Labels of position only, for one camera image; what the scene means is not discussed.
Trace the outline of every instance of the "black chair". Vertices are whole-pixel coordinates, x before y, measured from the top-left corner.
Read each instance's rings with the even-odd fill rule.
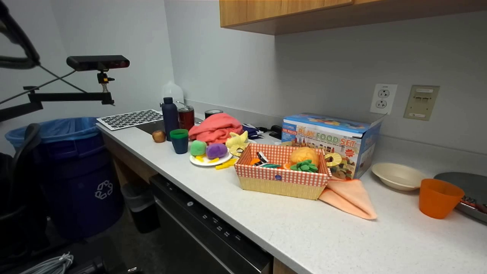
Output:
[[[48,245],[45,207],[39,192],[38,155],[39,125],[26,128],[24,141],[13,158],[1,155],[4,178],[0,204],[0,263],[30,256]]]

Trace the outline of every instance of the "cardboard box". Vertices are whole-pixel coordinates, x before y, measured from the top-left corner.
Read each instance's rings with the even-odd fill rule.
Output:
[[[371,164],[380,122],[357,122],[319,114],[290,114],[283,120],[283,144],[306,144],[336,152],[341,163],[331,167],[339,178],[359,178]]]

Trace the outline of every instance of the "white countertop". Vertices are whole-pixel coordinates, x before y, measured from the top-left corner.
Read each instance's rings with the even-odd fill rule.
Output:
[[[169,141],[153,143],[137,128],[103,132],[296,272],[487,272],[487,225],[458,211],[427,217],[417,208],[417,193],[394,192],[370,172],[360,181],[377,221],[321,201],[242,190],[233,167],[196,167],[188,154],[176,155]],[[430,176],[482,173],[487,163],[485,155],[388,137],[374,158],[411,164]]]

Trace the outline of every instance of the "upper cabinet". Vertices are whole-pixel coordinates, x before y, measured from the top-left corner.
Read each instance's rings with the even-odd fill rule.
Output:
[[[487,0],[219,0],[222,27],[271,35],[485,9]]]

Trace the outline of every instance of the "paper plate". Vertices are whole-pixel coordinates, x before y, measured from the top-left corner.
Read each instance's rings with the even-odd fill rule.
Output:
[[[426,178],[417,169],[397,163],[376,163],[371,166],[371,172],[388,187],[401,192],[420,189],[421,179]]]
[[[202,161],[199,161],[199,160],[196,160],[196,157],[188,155],[188,161],[191,161],[191,164],[204,166],[204,167],[222,164],[222,163],[228,161],[229,158],[231,158],[231,154],[226,154],[223,158],[219,158],[217,161],[210,160],[207,157],[204,157]]]

